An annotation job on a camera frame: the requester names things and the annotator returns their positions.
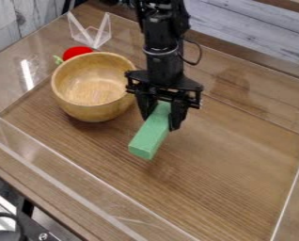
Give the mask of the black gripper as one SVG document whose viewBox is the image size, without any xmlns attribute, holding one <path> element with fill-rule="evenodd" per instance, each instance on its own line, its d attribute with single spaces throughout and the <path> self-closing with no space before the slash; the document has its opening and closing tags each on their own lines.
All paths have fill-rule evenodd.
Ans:
<svg viewBox="0 0 299 241">
<path fill-rule="evenodd" d="M 128 80 L 126 92 L 137 98 L 142 119 L 148 119 L 158 101 L 170 103 L 169 130 L 178 130 L 188 108 L 198 109 L 201 107 L 202 85 L 184 74 L 168 84 L 150 81 L 146 70 L 128 71 L 124 75 Z"/>
</svg>

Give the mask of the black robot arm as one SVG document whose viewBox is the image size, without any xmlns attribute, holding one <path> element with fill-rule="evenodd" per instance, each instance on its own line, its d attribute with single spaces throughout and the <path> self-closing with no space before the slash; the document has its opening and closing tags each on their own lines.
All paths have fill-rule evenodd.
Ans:
<svg viewBox="0 0 299 241">
<path fill-rule="evenodd" d="M 185 76 L 182 63 L 197 65 L 202 50 L 198 50 L 196 61 L 184 59 L 189 14 L 182 0 L 134 0 L 134 8 L 144 37 L 146 69 L 124 74 L 128 80 L 125 88 L 136 96 L 145 120 L 158 101 L 169 103 L 168 128 L 174 131 L 181 127 L 188 109 L 201 107 L 202 85 Z"/>
</svg>

